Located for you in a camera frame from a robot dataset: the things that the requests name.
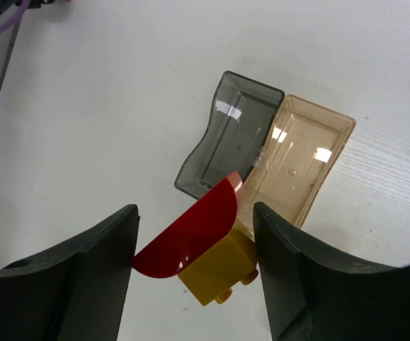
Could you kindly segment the red curved lego brick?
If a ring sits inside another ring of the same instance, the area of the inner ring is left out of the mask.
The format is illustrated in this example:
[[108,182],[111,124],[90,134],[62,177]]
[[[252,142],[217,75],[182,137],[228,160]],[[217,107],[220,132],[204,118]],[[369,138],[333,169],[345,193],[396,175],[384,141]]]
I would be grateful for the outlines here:
[[230,232],[242,193],[234,171],[139,251],[132,268],[151,278],[178,275]]

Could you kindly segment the yellow lego brick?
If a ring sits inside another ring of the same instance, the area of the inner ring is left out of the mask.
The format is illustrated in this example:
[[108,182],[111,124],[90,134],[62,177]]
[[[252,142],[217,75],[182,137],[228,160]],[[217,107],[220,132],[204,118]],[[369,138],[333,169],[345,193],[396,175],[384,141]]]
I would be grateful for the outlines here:
[[237,283],[244,286],[255,280],[257,247],[249,229],[236,220],[230,232],[182,270],[178,277],[198,302],[206,306],[224,303]]

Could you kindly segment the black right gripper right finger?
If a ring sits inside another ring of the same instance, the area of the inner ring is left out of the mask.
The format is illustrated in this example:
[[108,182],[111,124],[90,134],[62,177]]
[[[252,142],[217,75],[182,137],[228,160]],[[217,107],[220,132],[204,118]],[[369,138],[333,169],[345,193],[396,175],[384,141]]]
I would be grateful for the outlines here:
[[410,340],[410,265],[347,254],[262,202],[253,223],[274,340]]

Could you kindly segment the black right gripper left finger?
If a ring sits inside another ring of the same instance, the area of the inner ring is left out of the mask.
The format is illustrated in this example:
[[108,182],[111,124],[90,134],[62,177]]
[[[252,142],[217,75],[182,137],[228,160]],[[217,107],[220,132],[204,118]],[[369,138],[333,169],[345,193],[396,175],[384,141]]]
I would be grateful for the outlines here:
[[0,269],[0,340],[116,340],[139,220],[127,205]]

